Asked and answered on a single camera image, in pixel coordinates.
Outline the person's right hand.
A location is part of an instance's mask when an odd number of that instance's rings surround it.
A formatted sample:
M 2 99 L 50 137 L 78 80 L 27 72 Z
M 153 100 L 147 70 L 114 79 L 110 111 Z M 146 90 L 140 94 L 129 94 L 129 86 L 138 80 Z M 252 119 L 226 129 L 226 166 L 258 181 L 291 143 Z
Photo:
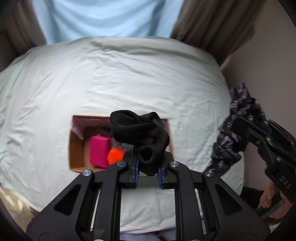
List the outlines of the person's right hand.
M 259 205 L 255 209 L 260 216 L 270 225 L 280 223 L 293 206 L 286 196 L 270 182 L 264 190 L 259 200 Z

